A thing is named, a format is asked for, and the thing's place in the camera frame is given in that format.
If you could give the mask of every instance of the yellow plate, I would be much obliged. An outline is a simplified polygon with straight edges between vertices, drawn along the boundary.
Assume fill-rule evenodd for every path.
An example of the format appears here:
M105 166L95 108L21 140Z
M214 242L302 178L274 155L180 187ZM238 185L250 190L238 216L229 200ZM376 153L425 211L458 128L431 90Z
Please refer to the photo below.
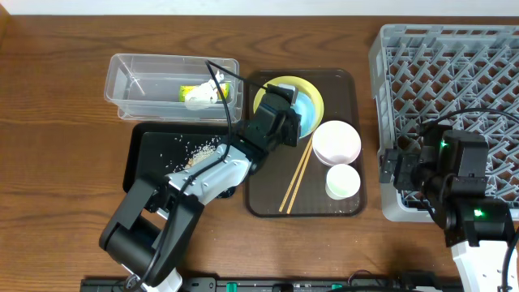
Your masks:
M304 94L308 95L310 97L311 102L314 104L315 107L315 115L317 119L315 120L314 124L311 126L311 130L308 134L312 133L319 124L321 124L321 120L323 119L324 114L324 103L323 103L323 97L315 88L313 84L310 82L304 80L303 78L295 77L295 76L281 76L274 78L270 81L268 81L264 86L267 86L267 84L272 85L279 85L279 84L289 84L297 87L300 92L303 92ZM256 96L254 97L254 105L252 107L252 110L256 112L258 109L258 106L260 106L261 98L263 98L263 95L265 94L265 89L260 89L258 93L256 93Z

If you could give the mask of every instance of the wooden chopsticks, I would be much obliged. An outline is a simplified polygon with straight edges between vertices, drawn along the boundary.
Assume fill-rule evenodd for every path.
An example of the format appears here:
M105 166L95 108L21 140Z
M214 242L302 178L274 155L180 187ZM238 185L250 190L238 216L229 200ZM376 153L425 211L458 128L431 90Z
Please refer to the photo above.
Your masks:
M285 207L286 201L289 198L290 191L292 191L292 186L294 185L295 179L298 177L298 182L295 185L294 193L292 194L292 199L290 200L290 204L288 209L286 210L287 214L290 214L290 211L292 211L292 205L294 205L295 197L298 195L299 185L301 184L302 176L305 174L305 169L307 168L308 159L311 155L311 141L312 137L310 137L310 141L308 141L307 146L305 147L305 151L302 153L301 160L299 161L298 167L295 170L294 176L292 177L292 180L290 181L290 185L288 190L286 190L285 198L283 198L283 202L281 203L281 206L279 207L279 212L283 212L283 208Z

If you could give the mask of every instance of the green connector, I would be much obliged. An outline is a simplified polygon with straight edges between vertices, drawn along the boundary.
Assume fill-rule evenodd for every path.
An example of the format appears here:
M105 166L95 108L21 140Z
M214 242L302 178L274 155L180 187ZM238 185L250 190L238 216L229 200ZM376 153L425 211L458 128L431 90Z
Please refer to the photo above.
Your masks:
M238 284L227 283L227 292L238 292Z

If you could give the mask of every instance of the brown tray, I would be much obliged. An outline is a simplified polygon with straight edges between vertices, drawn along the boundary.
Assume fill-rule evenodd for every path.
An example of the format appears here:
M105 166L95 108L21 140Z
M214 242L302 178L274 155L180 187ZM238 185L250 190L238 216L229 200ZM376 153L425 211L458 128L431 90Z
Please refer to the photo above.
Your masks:
M324 102L322 122L341 120L349 123L360 134L355 85L350 73L341 69L257 71L249 79L264 84L273 78L286 75L301 77L317 87ZM258 88L254 87L249 87L246 91L248 94L245 96L245 106L248 117L252 115L252 104L257 92ZM285 145L278 147L269 154L263 168L249 177L245 186L246 206L252 214L258 217L352 217L364 209L366 189L362 151L357 160L350 164L360 175L360 190L352 197L343 200L333 200L326 195L324 190L326 173L330 168L322 164L312 152L291 213L286 213L291 195L283 212L279 212L283 197L309 139L310 136L307 136L300 140L296 148Z

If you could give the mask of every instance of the sponge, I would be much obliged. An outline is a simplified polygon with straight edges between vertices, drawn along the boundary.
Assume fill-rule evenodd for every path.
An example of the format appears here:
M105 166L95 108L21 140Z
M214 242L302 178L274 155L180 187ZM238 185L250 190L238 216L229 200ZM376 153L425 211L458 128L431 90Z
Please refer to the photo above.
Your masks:
M220 85L221 85L220 86L221 91L224 93L224 97L227 98L229 96L230 85L228 83L224 83L224 84L220 84ZM187 94L197 87L199 87L199 85L181 85L180 89L178 90L178 101L186 102Z

